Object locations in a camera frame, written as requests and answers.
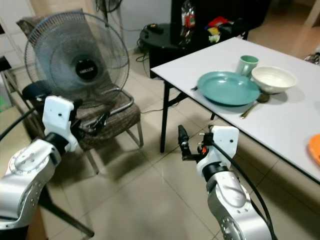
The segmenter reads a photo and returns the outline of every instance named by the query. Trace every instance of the mug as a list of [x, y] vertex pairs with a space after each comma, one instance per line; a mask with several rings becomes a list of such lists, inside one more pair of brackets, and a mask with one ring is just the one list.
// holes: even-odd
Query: mug
[[244, 55], [240, 57], [238, 67], [236, 68], [236, 73], [251, 77], [251, 71], [258, 65], [259, 59], [255, 56]]

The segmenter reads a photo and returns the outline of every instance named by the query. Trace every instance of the orange plate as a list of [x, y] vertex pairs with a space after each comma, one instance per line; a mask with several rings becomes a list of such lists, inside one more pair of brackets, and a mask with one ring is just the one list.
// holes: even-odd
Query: orange plate
[[309, 141], [309, 151], [320, 165], [320, 134], [314, 135]]

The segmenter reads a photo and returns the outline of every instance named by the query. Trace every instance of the metal spoon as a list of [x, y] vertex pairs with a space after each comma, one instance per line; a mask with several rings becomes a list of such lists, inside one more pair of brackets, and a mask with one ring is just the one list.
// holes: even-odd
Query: metal spoon
[[268, 102], [269, 99], [270, 99], [270, 96], [268, 94], [261, 93], [258, 99], [256, 100], [256, 102], [247, 111], [242, 113], [240, 118], [245, 119], [248, 116], [248, 114], [251, 112], [251, 110], [255, 108], [255, 106], [257, 106], [258, 104], [264, 104]]

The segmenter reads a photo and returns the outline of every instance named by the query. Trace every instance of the chair seat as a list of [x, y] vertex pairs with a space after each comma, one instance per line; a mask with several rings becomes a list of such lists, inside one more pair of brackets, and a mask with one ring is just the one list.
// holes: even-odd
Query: chair seat
[[[79, 108], [77, 110], [77, 117], [85, 123], [91, 121], [92, 119], [96, 119], [106, 111], [118, 109], [128, 102], [128, 98], [121, 92], [117, 97], [112, 109], [110, 109], [110, 106], [106, 105], [100, 105], [98, 107], [91, 108]], [[97, 136], [87, 135], [79, 142], [79, 144], [84, 151], [103, 147], [107, 140], [114, 138], [115, 136], [131, 128], [133, 125], [137, 124], [140, 121], [140, 116], [140, 109], [134, 103], [125, 110], [110, 116], [107, 120], [106, 126], [99, 132]]]

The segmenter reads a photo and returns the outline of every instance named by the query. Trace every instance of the green plate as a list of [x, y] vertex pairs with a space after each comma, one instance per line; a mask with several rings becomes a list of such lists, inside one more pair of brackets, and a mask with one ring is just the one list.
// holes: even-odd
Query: green plate
[[206, 98], [224, 105], [246, 105], [260, 95], [248, 77], [229, 71], [208, 72], [199, 78], [197, 87]]

